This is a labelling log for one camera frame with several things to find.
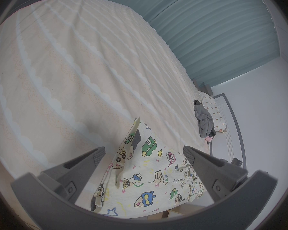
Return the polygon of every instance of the gray clothing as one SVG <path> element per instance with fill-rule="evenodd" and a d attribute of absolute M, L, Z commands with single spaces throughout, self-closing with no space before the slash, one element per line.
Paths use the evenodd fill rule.
<path fill-rule="evenodd" d="M 198 127 L 200 129 L 200 137 L 206 138 L 210 135 L 213 126 L 213 118 L 210 113 L 205 109 L 202 103 L 199 101 L 194 101 L 194 112 L 195 116 L 198 119 Z"/>

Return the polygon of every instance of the white pillow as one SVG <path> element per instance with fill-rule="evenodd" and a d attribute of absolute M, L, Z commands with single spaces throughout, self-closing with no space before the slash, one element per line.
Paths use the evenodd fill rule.
<path fill-rule="evenodd" d="M 204 107 L 208 110 L 210 115 L 213 118 L 214 130 L 225 133 L 227 125 L 225 123 L 224 118 L 220 112 L 219 107 L 217 106 L 215 100 L 204 92 L 200 92 L 199 101 L 204 105 Z"/>

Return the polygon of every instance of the yellow star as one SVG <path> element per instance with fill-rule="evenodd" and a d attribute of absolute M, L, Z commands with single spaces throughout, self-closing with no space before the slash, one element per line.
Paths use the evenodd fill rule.
<path fill-rule="evenodd" d="M 162 149 L 158 151 L 158 157 L 162 157 Z"/>

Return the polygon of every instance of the white cartoon print blanket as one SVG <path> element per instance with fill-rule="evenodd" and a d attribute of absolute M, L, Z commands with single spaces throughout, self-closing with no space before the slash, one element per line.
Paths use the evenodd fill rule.
<path fill-rule="evenodd" d="M 142 217 L 192 201 L 205 190 L 186 157 L 138 118 L 105 172 L 91 210 L 119 218 Z"/>

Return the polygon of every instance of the teal curtain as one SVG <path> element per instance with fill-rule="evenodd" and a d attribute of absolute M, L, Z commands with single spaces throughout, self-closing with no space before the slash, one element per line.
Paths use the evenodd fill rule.
<path fill-rule="evenodd" d="M 262 0 L 110 0 L 131 7 L 165 40 L 191 79 L 215 86 L 280 55 Z"/>

